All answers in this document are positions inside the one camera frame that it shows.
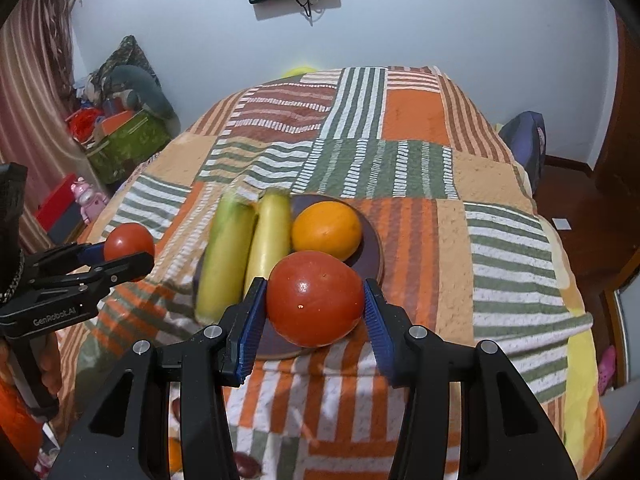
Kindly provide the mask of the red bag in pile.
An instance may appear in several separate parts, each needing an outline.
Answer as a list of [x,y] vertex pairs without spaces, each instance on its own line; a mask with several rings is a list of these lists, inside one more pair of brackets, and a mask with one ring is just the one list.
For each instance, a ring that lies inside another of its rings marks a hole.
[[78,143],[85,143],[91,138],[96,122],[103,117],[99,108],[81,107],[68,116],[65,123],[72,138]]

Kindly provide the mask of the purple round plate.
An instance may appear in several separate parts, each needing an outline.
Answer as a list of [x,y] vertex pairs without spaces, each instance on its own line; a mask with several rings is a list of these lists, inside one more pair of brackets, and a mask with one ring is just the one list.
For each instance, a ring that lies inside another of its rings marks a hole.
[[[258,200],[251,200],[254,203],[257,214],[257,203]],[[332,200],[332,202],[341,202],[340,200],[336,200],[335,198],[329,198],[328,196],[323,196],[319,194],[302,194],[302,195],[292,195],[291,194],[291,216],[292,216],[292,224],[296,217],[307,207],[312,204],[318,202],[324,202],[325,200]],[[378,233],[375,231],[375,228],[369,222],[369,220],[356,208],[351,206],[354,211],[358,214],[359,220],[362,226],[362,239],[360,245],[356,252],[349,257],[347,260],[342,261],[348,266],[352,268],[352,270],[356,271],[362,280],[366,278],[374,278],[375,280],[379,280],[383,275],[383,252],[380,239],[378,238]],[[198,263],[198,267],[196,268],[195,278],[194,278],[194,306],[196,300],[196,294],[198,293],[198,281],[200,280],[201,267],[203,264],[204,252],[201,256],[201,260]],[[296,252],[292,246],[292,226],[291,226],[291,252],[288,255],[291,255],[293,252]],[[291,344],[273,329],[270,321],[267,318],[267,322],[262,332],[262,339],[260,340],[259,348],[258,348],[258,356],[263,360],[271,360],[271,359],[281,359],[286,358],[287,356],[295,356],[297,353],[302,352],[306,349],[315,349],[315,348],[303,348],[296,346],[295,344]]]

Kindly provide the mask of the orange box in pile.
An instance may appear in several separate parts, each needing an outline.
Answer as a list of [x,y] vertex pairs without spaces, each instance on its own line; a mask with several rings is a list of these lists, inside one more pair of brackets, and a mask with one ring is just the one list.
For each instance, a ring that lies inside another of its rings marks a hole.
[[110,117],[101,117],[100,121],[93,129],[94,140],[96,140],[96,142],[100,142],[106,136],[114,133],[122,125],[125,125],[126,122],[129,122],[133,117],[134,112],[132,110],[124,110],[123,112]]

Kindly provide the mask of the yellow green round object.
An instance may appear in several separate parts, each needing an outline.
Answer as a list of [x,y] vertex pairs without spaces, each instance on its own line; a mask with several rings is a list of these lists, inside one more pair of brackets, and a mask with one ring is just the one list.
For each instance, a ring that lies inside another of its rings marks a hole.
[[306,74],[315,73],[316,71],[317,71],[316,68],[313,68],[313,67],[310,67],[310,66],[297,66],[297,67],[291,68],[290,70],[285,72],[282,75],[282,78],[291,78],[291,77],[297,77],[297,76],[304,76]]

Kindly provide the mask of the small mandarin left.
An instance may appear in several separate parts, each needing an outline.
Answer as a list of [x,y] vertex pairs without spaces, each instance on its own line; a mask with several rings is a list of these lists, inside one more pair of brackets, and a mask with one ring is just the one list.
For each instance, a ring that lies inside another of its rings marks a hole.
[[177,438],[168,439],[168,467],[170,474],[182,471],[181,443]]

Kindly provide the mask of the yellow sugarcane piece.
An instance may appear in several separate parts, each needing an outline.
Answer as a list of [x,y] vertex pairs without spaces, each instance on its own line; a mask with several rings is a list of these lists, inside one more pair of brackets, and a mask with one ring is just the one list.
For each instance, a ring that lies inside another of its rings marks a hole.
[[254,278],[269,278],[276,264],[291,252],[291,194],[267,188],[257,203],[257,222],[244,280],[248,292]]
[[241,300],[256,218],[254,203],[235,188],[222,194],[198,281],[195,318],[200,324],[217,323],[228,307]]

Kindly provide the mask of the green storage box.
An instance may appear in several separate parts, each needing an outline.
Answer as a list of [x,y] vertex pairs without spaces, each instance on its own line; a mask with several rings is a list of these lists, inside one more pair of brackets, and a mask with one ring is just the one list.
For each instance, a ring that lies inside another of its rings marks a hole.
[[161,151],[171,140],[164,123],[145,110],[132,116],[87,152],[103,184],[126,180],[138,165]]

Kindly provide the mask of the white paper on floor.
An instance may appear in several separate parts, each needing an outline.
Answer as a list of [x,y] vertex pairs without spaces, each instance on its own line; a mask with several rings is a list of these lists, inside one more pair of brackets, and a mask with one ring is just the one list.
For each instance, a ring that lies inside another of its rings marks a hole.
[[551,219],[555,229],[558,231],[570,231],[572,226],[567,218],[552,218]]

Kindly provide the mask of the red tomato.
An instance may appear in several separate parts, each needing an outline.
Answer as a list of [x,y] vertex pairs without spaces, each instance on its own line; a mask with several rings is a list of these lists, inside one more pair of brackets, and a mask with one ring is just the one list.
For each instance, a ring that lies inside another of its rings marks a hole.
[[267,318],[296,346],[318,348],[344,338],[359,324],[363,309],[358,273],[324,252],[293,252],[269,275]]
[[123,223],[108,234],[103,246],[106,261],[146,252],[155,256],[155,243],[149,230],[139,223]]

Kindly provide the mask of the large orange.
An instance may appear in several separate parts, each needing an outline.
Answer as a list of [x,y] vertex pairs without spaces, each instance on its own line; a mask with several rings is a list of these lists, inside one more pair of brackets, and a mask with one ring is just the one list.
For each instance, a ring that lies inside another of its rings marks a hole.
[[362,226],[356,211],[332,200],[310,205],[292,224],[296,252],[325,252],[345,261],[356,252],[361,239]]

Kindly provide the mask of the purple backpack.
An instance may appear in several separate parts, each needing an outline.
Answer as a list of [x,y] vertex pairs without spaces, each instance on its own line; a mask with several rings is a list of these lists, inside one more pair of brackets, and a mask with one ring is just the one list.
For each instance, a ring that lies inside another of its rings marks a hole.
[[499,136],[510,148],[514,159],[525,169],[530,186],[536,191],[547,147],[542,115],[531,110],[518,114],[502,126]]

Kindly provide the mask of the pink slipper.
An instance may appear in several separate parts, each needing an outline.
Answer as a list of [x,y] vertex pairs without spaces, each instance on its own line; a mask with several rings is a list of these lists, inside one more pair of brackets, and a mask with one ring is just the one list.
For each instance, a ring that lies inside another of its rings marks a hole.
[[598,364],[598,391],[600,396],[605,394],[608,387],[612,384],[616,374],[616,349],[609,346],[602,353]]

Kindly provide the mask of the yellow bed sheet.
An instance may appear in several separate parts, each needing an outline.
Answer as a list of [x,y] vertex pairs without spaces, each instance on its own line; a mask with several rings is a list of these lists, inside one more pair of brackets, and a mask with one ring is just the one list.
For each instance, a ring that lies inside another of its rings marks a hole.
[[552,224],[539,218],[552,250],[556,280],[567,309],[574,316],[587,315],[588,327],[568,338],[568,372],[562,396],[562,420],[554,426],[575,466],[579,479],[587,479],[599,465],[606,440],[606,421],[598,393],[598,363],[591,327],[570,260]]

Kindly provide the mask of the dark red grape lower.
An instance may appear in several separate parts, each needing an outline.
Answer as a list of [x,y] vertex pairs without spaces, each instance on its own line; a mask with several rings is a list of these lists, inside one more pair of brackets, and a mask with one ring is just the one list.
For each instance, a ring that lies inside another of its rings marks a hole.
[[255,460],[253,456],[242,452],[234,452],[233,458],[240,478],[257,479],[262,475],[262,464]]

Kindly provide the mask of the red box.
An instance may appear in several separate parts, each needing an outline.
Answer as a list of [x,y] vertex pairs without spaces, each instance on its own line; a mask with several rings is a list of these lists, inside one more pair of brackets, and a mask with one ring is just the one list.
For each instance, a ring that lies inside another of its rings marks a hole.
[[75,201],[72,191],[75,181],[76,174],[68,174],[38,207],[35,218],[45,231],[50,231],[70,204]]

